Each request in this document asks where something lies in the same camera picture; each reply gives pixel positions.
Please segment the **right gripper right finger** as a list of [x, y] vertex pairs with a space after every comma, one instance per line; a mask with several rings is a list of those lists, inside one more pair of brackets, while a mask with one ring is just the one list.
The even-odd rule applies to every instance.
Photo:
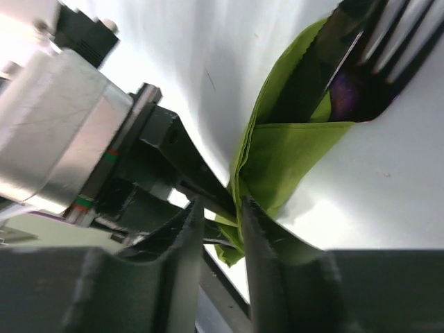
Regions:
[[442, 332], [442, 250], [320, 250], [250, 197], [241, 226], [255, 332]]

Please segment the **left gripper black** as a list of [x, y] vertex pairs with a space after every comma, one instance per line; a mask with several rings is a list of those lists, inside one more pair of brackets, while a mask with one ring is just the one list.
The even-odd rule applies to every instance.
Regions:
[[1, 221], [47, 215], [89, 225], [158, 87], [127, 94], [101, 73], [110, 19], [60, 1], [1, 2]]

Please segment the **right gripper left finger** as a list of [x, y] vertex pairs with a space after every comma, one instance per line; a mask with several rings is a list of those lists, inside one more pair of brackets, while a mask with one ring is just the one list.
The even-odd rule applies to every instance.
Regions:
[[193, 332], [204, 214], [195, 199], [137, 245], [1, 250], [2, 332]]

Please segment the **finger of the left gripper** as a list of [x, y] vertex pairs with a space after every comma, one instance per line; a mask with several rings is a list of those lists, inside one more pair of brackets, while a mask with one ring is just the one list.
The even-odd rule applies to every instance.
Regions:
[[155, 153], [175, 189], [189, 199], [200, 196], [206, 209], [235, 220], [230, 193], [207, 165], [175, 112], [155, 106], [139, 140]]
[[95, 223], [126, 234], [150, 234], [183, 211], [121, 178], [101, 190], [94, 209]]

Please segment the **green paper napkin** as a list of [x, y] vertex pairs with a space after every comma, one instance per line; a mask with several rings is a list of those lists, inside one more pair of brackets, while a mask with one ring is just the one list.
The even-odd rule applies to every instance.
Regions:
[[248, 125], [230, 163], [228, 191], [236, 217], [216, 217], [221, 232], [233, 244], [217, 246], [219, 259], [232, 266], [244, 257], [241, 199], [253, 197], [272, 218], [292, 195], [298, 183], [352, 127], [349, 121], [330, 122], [330, 96], [318, 104], [307, 123], [264, 124], [291, 70], [319, 32], [324, 19], [306, 27], [277, 59], [262, 85]]

